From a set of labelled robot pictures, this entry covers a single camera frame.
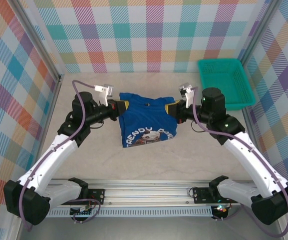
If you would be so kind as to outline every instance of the white tabletop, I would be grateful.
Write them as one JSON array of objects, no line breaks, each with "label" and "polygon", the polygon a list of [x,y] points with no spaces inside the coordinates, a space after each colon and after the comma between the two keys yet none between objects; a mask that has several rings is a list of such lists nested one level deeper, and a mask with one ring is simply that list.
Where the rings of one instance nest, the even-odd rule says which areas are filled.
[{"label": "white tabletop", "polygon": [[[72,80],[90,85],[114,85],[113,97],[120,92],[143,97],[181,99],[178,86],[190,83],[201,86],[199,73],[79,73],[67,74],[58,96],[43,151],[53,141],[66,115],[71,111],[75,92]],[[97,93],[84,86],[97,100]],[[230,111],[244,126],[241,111]],[[177,127],[177,135],[166,141],[123,148],[118,121],[107,119],[101,129],[91,134],[60,167],[54,178],[116,180],[212,180],[226,175],[234,180],[250,180],[238,160],[208,133],[192,131],[190,121]]]}]

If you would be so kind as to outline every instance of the teal basket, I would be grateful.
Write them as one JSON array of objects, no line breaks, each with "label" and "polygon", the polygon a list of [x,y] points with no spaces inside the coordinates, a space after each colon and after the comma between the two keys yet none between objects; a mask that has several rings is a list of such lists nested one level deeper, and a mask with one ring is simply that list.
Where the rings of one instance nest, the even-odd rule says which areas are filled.
[{"label": "teal basket", "polygon": [[198,68],[203,89],[220,89],[227,110],[240,110],[255,104],[253,91],[238,59],[203,59],[198,61]]}]

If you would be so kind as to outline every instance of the pastel plaid fabric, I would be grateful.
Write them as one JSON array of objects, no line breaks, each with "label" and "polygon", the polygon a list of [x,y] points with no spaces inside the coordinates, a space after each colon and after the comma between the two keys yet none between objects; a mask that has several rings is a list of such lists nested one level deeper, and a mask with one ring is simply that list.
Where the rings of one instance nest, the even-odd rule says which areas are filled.
[{"label": "pastel plaid fabric", "polygon": [[[241,57],[269,0],[34,0],[34,3],[70,73],[196,72],[199,59]],[[48,44],[25,0],[22,4]],[[262,10],[254,26],[246,27],[258,4]]]},{"label": "pastel plaid fabric", "polygon": [[288,0],[246,67],[257,104],[248,111],[264,156],[288,178]]},{"label": "pastel plaid fabric", "polygon": [[39,147],[55,80],[6,0],[0,0],[0,239],[6,233],[3,186],[28,170]]}]

